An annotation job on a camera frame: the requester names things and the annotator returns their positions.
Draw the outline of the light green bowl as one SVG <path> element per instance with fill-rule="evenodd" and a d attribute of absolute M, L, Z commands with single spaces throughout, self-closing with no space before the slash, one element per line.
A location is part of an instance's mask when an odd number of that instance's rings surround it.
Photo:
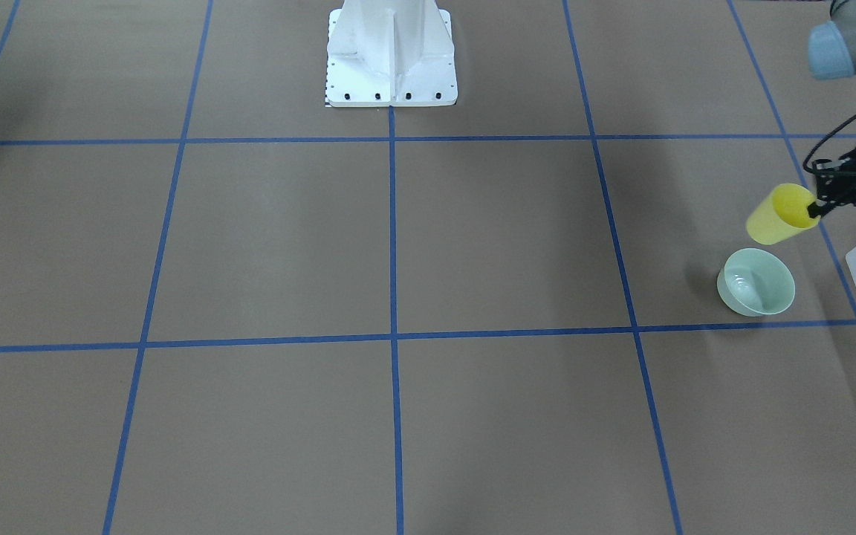
<path fill-rule="evenodd" d="M 787 311 L 796 296 L 787 265 L 761 248 L 741 248 L 728 256 L 716 277 L 720 300 L 744 317 L 764 317 Z"/>

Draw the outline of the yellow plastic cup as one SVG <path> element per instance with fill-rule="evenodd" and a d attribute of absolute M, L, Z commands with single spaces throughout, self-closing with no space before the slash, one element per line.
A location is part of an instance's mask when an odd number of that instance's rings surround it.
<path fill-rule="evenodd" d="M 797 184 L 782 184 L 764 197 L 746 220 L 752 241 L 771 246 L 818 226 L 821 217 L 811 214 L 817 207 L 811 190 Z"/>

